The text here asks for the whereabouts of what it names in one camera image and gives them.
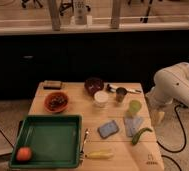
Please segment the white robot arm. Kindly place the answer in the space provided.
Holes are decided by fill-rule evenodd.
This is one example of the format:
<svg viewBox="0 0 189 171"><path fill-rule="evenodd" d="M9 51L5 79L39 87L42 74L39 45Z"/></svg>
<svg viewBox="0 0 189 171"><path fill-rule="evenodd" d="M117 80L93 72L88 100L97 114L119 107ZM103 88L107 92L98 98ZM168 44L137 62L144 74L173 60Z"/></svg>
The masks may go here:
<svg viewBox="0 0 189 171"><path fill-rule="evenodd" d="M151 118L156 126L165 116L163 108L174 99L189 107L189 63L181 62L158 70L154 75L154 86L145 95Z"/></svg>

